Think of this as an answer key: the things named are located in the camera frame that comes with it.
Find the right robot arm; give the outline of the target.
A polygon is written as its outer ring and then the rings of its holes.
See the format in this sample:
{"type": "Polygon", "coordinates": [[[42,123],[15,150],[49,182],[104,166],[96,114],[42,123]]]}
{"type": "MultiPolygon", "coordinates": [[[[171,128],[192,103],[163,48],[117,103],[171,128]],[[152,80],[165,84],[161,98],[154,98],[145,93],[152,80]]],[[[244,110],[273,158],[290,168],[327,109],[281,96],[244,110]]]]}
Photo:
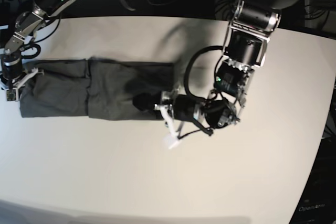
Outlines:
{"type": "Polygon", "coordinates": [[[15,19],[12,35],[1,54],[1,83],[3,87],[12,89],[14,83],[23,75],[22,53],[26,38],[33,35],[45,24],[47,18],[60,15],[77,0],[33,0],[29,11],[15,19]]]}

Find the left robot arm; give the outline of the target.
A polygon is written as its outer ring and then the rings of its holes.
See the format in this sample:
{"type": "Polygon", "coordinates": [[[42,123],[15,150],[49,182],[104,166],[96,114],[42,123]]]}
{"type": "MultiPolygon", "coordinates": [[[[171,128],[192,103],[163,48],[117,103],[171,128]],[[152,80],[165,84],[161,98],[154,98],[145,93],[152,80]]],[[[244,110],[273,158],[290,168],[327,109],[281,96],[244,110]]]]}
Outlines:
{"type": "Polygon", "coordinates": [[[177,90],[141,93],[133,98],[134,106],[159,115],[175,140],[183,138],[181,131],[174,127],[175,120],[190,122],[206,135],[238,123],[251,79],[255,69],[264,64],[281,12],[297,1],[235,0],[223,44],[202,48],[189,60],[183,77],[184,94],[177,90]],[[199,97],[190,91],[190,73],[195,61],[211,51],[221,52],[214,68],[213,88],[207,97],[199,97]]]}

